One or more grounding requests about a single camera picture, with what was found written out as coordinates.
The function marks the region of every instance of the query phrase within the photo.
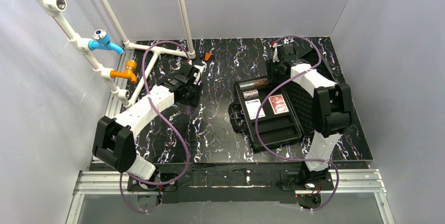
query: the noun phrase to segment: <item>open case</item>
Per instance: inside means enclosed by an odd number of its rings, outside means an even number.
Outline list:
[[[297,58],[311,65],[318,62],[318,55],[314,49],[299,54]],[[322,76],[338,83],[324,59],[316,69]],[[255,116],[258,107],[276,86],[270,83],[266,76],[235,83],[236,98],[229,106],[230,122],[235,132],[246,133],[249,136],[254,151],[264,150],[255,134]],[[258,130],[265,145],[274,148],[282,144],[295,143],[304,136],[312,136],[314,133],[312,96],[295,82],[288,83],[272,97],[277,95],[282,95],[288,112],[276,114],[271,101],[264,104],[258,120]]]
[[[255,117],[261,102],[275,87],[265,76],[235,83],[236,98],[229,106],[230,122],[235,132],[249,136],[254,151],[264,149],[255,134]],[[285,90],[277,90],[266,101],[259,115],[258,130],[268,148],[302,138],[299,122]]]

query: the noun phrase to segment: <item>white wall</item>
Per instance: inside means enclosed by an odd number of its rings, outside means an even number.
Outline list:
[[[332,40],[397,223],[443,223],[444,0],[349,0]]]
[[[108,0],[133,42],[183,39],[177,0]],[[347,0],[185,0],[193,38],[328,36]]]
[[[65,223],[109,90],[34,0],[0,6],[0,222]],[[112,29],[90,0],[67,0],[65,14],[84,37]],[[95,55],[118,64],[112,53]]]

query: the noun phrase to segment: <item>orange object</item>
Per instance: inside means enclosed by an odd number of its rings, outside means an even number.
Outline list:
[[[204,60],[207,61],[210,59],[210,57],[211,57],[211,54],[207,52],[206,55],[204,56]]]
[[[137,82],[136,75],[133,73],[133,71],[136,69],[137,63],[134,60],[127,60],[125,63],[125,71],[124,72],[117,72],[115,70],[111,70],[110,77],[111,78],[124,78],[124,79],[130,79],[132,83]]]

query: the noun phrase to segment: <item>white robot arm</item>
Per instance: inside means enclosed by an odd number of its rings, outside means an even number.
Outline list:
[[[282,83],[300,73],[306,72],[311,65],[298,59],[293,45],[277,45],[272,60],[266,61],[268,78],[273,83]],[[314,137],[306,159],[329,160],[336,142],[351,125],[351,89],[346,83],[333,82],[311,70],[293,79],[313,98],[312,123]],[[299,172],[299,183],[314,182],[326,177],[328,164],[305,161]]]
[[[183,64],[178,72],[165,77],[160,85],[128,110],[114,118],[104,116],[98,122],[94,138],[93,155],[120,173],[130,173],[149,180],[156,167],[136,154],[134,139],[157,116],[150,105],[160,111],[175,102],[197,107],[201,94],[201,66]]]

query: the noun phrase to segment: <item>black marble table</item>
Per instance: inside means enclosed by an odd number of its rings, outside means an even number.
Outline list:
[[[321,50],[328,67],[339,82],[344,77],[337,56],[329,37],[310,38]],[[190,151],[190,160],[195,163],[246,163],[246,162],[282,162],[267,152],[253,153],[248,137],[233,131],[228,115],[228,106],[234,100],[234,83],[266,75],[264,60],[271,57],[269,45],[273,38],[248,39],[201,39],[194,40],[194,47],[199,53],[211,52],[215,55],[212,62],[203,62],[205,71],[202,77],[203,91],[196,113],[185,113],[185,106],[175,104],[163,114],[182,134]],[[138,41],[138,44],[150,45],[154,41]],[[186,41],[176,41],[186,47]],[[307,51],[310,45],[299,40],[285,40],[296,43],[301,51]],[[163,45],[177,49],[171,44]],[[137,61],[137,77],[142,78],[143,51],[136,50],[133,59]],[[182,57],[161,55],[150,74],[150,87],[170,71],[178,69]],[[128,82],[127,89],[132,92],[135,84]],[[137,152],[152,163],[184,163],[185,152],[178,137],[161,121],[153,120],[135,140]],[[311,137],[305,136],[302,142],[283,145],[276,152],[286,157],[303,158],[308,153]],[[354,110],[353,124],[337,142],[332,160],[371,161],[372,156],[366,142],[357,113]]]

